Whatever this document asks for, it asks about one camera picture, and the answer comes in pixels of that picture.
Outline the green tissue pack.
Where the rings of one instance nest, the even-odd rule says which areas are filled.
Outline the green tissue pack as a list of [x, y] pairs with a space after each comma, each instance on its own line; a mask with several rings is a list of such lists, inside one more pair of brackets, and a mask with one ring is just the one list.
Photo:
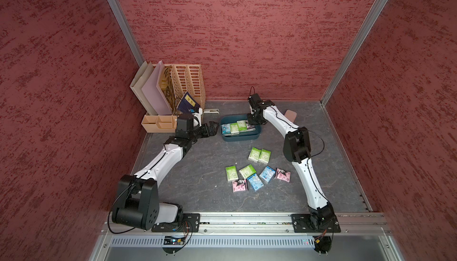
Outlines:
[[238, 120], [237, 126], [238, 126], [239, 132], [246, 132], [248, 130], [246, 120]]
[[270, 161], [271, 151], [262, 149], [259, 153], [258, 163], [267, 165]]
[[232, 136], [239, 134], [239, 127], [238, 127], [238, 123], [237, 122], [230, 124], [230, 133], [231, 133]]
[[229, 181], [229, 182], [239, 179], [237, 169], [234, 165], [226, 167], [226, 176], [227, 176], [227, 181]]
[[256, 172], [255, 168], [252, 165], [248, 165], [248, 166], [240, 169], [239, 173], [241, 174], [243, 179], [247, 179], [250, 176], [256, 174], [257, 172]]
[[260, 155], [261, 155], [261, 150], [253, 147], [248, 156], [248, 160], [251, 162], [257, 163], [259, 161]]

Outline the green tissue pack top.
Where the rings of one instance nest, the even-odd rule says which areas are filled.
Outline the green tissue pack top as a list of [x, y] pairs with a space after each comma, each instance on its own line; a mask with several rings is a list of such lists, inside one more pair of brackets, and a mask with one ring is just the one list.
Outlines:
[[230, 124], [230, 133], [231, 133], [232, 136], [239, 134], [239, 127], [238, 127], [238, 123], [237, 122]]

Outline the teal storage box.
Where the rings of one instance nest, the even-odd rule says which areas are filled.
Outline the teal storage box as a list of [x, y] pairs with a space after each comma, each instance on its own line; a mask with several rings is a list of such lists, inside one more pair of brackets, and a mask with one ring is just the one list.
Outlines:
[[[238, 120], [247, 120], [247, 114], [238, 114], [238, 115], [227, 115], [221, 118], [220, 124], [231, 124], [235, 123]], [[236, 142], [236, 141], [247, 141], [247, 140], [255, 140], [260, 136], [262, 127], [260, 125], [255, 125], [256, 130], [255, 131], [250, 131], [250, 132], [240, 132], [238, 135], [229, 135], [229, 136], [224, 136], [222, 135], [222, 138], [226, 142]]]

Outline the pink tissue pack top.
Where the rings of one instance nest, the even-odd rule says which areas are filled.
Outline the pink tissue pack top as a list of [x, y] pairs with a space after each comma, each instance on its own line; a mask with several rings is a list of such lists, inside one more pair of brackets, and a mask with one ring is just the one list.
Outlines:
[[247, 130], [247, 132], [255, 131], [256, 130], [256, 126], [255, 125], [250, 125], [249, 123], [246, 123], [246, 130]]

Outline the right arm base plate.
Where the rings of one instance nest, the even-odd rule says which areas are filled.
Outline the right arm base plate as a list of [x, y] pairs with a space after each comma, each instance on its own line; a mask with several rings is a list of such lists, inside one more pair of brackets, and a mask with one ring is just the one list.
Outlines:
[[295, 233], [322, 234], [341, 233], [341, 228], [336, 217], [319, 217], [312, 214], [291, 214], [292, 226]]

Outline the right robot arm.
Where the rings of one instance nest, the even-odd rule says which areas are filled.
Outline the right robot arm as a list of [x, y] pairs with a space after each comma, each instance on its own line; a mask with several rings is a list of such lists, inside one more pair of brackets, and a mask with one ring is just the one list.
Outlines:
[[280, 113], [270, 100], [262, 100], [257, 93], [248, 97], [251, 125], [270, 123], [284, 138], [283, 155], [296, 169], [305, 190], [309, 208], [308, 224], [316, 232], [340, 232], [338, 220], [330, 200], [324, 195], [314, 172], [309, 131]]

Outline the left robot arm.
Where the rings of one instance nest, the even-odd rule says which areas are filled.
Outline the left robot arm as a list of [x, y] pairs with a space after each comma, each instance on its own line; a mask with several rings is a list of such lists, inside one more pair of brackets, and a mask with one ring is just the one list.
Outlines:
[[174, 136], [166, 140], [159, 154], [143, 169], [134, 175], [124, 175], [119, 181], [107, 224], [146, 231], [158, 224], [180, 224], [182, 208], [160, 202], [159, 186], [199, 139], [215, 136], [219, 127], [220, 124], [214, 121], [202, 123], [199, 113], [179, 115]]

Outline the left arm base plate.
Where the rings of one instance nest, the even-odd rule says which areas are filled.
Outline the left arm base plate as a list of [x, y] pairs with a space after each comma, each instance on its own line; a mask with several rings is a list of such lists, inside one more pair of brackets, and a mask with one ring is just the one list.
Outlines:
[[151, 228], [152, 232], [166, 232], [166, 233], [195, 233], [199, 231], [201, 215], [198, 213], [180, 213], [176, 219], [171, 222], [163, 222], [155, 224]]

